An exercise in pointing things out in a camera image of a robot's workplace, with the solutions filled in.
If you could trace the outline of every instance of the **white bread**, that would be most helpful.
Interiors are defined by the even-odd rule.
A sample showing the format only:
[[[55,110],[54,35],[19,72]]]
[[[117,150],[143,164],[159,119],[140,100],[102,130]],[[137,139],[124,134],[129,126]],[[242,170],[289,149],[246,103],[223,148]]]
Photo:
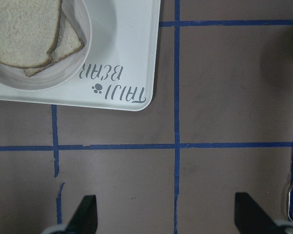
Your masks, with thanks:
[[[64,12],[62,12],[58,44],[55,50],[51,53],[51,57],[53,60],[45,67],[28,68],[25,69],[24,72],[26,76],[31,77],[37,74],[38,72],[41,72],[47,69],[48,67],[51,67],[52,65],[63,60],[69,55],[77,51],[80,51],[83,48],[83,46],[84,44],[78,38],[78,35],[76,34],[74,28],[72,27]]]
[[[62,0],[0,0],[0,62],[47,65],[59,36]]]

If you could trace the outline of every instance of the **plate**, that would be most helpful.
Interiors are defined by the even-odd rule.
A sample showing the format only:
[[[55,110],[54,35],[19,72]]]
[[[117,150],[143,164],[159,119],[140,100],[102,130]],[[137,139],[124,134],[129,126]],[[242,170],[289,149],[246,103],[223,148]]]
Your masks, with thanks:
[[[64,0],[62,10],[83,41],[83,49],[31,78],[23,69],[0,63],[0,83],[19,90],[44,90],[63,84],[77,73],[90,50],[91,19],[84,0]]]

